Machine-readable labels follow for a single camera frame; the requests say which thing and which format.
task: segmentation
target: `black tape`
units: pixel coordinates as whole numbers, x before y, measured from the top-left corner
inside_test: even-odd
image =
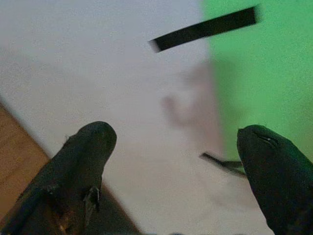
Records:
[[[150,42],[155,44],[157,52],[160,52],[196,39],[225,33],[252,24],[256,24],[255,6],[182,28]]]

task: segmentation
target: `white wall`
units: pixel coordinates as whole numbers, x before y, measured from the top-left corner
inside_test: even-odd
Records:
[[[222,155],[207,42],[148,41],[202,20],[194,0],[0,1],[0,97],[50,157],[102,120],[117,132],[104,181],[146,233],[272,234]]]

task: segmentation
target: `wooden floor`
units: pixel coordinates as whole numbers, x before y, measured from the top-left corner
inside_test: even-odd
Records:
[[[47,162],[43,150],[0,104],[0,220]],[[105,186],[101,190],[100,213],[92,214],[86,233],[139,233],[112,193]]]

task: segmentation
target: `black strip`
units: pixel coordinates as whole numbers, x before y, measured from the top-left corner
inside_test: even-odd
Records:
[[[182,28],[155,38],[151,42],[157,46],[159,52],[199,38],[225,33],[252,24],[256,24],[255,6]]]

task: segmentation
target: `green screen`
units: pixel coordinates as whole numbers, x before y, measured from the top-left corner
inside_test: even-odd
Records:
[[[313,1],[205,0],[205,19],[258,5],[258,23],[210,37],[224,156],[251,124],[290,139],[313,160]]]

